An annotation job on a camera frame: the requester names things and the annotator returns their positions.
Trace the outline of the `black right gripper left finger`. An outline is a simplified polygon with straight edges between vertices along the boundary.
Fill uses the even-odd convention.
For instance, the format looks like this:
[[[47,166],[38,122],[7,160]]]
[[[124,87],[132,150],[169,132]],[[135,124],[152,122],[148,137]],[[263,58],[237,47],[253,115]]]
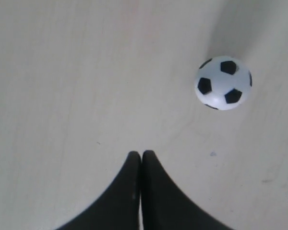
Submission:
[[[60,230],[138,230],[141,157],[128,153],[119,173],[86,210]]]

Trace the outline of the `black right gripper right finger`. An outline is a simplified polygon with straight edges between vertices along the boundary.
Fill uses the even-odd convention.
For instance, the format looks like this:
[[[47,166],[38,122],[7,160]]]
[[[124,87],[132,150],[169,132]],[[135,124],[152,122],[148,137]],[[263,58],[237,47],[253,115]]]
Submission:
[[[142,157],[141,203],[145,230],[230,229],[179,189],[152,150],[146,150]]]

